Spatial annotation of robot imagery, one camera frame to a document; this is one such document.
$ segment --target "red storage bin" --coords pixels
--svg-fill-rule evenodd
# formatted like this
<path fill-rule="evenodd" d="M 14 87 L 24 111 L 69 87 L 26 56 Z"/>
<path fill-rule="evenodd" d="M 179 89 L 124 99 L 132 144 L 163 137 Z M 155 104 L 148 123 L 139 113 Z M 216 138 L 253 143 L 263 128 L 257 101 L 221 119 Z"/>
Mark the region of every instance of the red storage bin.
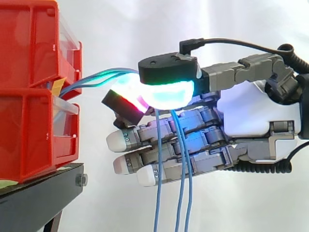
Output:
<path fill-rule="evenodd" d="M 0 31 L 1 88 L 47 88 L 60 78 L 66 87 L 82 78 L 82 45 L 56 1 L 0 0 Z"/>
<path fill-rule="evenodd" d="M 19 183 L 78 158 L 79 107 L 47 89 L 0 88 L 0 180 Z"/>

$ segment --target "black connector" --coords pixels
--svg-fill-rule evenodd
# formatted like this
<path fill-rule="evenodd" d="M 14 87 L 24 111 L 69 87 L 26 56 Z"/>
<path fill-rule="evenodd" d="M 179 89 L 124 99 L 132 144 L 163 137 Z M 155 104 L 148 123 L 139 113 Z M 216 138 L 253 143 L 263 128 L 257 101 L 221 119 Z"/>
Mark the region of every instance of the black connector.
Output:
<path fill-rule="evenodd" d="M 198 49 L 204 45 L 205 40 L 203 38 L 184 40 L 179 43 L 179 53 L 183 55 L 191 55 L 191 51 Z"/>

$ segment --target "robotic hand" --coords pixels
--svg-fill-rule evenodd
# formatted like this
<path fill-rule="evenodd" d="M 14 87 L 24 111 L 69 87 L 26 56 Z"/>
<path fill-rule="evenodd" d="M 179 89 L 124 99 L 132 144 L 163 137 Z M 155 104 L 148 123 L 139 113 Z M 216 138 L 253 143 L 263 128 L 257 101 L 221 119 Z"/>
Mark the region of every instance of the robotic hand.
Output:
<path fill-rule="evenodd" d="M 184 44 L 190 43 L 191 51 L 197 48 L 192 48 L 195 42 L 190 40 Z M 294 53 L 291 63 L 291 57 L 272 52 L 200 69 L 196 58 L 184 50 L 186 47 L 181 46 L 180 51 L 185 55 L 180 52 L 145 59 L 139 63 L 139 70 L 140 80 L 146 84 L 148 77 L 145 74 L 150 77 L 151 69 L 156 72 L 163 69 L 170 76 L 182 67 L 182 72 L 188 72 L 189 63 L 197 67 L 192 72 L 193 97 L 185 107 L 178 109 L 182 110 L 179 120 L 186 135 L 193 175 L 216 170 L 290 173 L 292 156 L 304 147 L 294 150 L 295 137 L 309 139 L 307 64 L 302 60 L 295 62 Z M 303 74 L 295 77 L 295 70 Z M 108 102 L 107 98 L 103 100 L 111 107 Z M 126 120 L 126 114 L 119 111 L 119 107 L 117 109 L 118 123 L 115 125 L 121 130 L 110 134 L 107 144 L 113 152 L 132 152 L 118 157 L 114 161 L 114 170 L 117 174 L 137 173 L 141 185 L 155 186 L 158 183 L 156 121 L 136 126 L 140 115 L 135 123 L 130 123 L 132 114 L 136 113 L 130 111 L 130 120 Z M 162 115 L 167 113 L 165 109 L 160 111 Z M 151 108 L 146 114 L 153 114 Z M 172 118 L 160 119 L 160 127 L 163 183 L 180 180 L 181 149 Z"/>

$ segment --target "glowing thumb sensor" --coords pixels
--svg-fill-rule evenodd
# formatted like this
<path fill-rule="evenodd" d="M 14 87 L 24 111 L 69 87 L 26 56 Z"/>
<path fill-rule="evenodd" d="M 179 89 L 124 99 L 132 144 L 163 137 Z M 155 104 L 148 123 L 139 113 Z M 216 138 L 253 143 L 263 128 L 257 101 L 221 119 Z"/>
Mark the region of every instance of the glowing thumb sensor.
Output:
<path fill-rule="evenodd" d="M 142 98 L 153 108 L 172 110 L 185 107 L 191 101 L 193 92 L 193 81 L 166 85 L 143 85 Z"/>

